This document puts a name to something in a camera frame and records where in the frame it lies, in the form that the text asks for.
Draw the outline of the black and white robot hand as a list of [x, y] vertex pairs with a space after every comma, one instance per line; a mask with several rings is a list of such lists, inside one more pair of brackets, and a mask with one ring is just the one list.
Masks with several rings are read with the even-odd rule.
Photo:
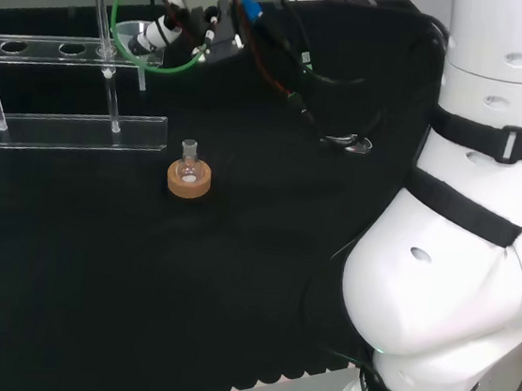
[[189, 9], [186, 0], [161, 0], [164, 14], [143, 26], [128, 43], [129, 51], [146, 56], [169, 48], [196, 55], [206, 47], [201, 61], [217, 62], [238, 53], [243, 41], [233, 0], [218, 0], [207, 7]]

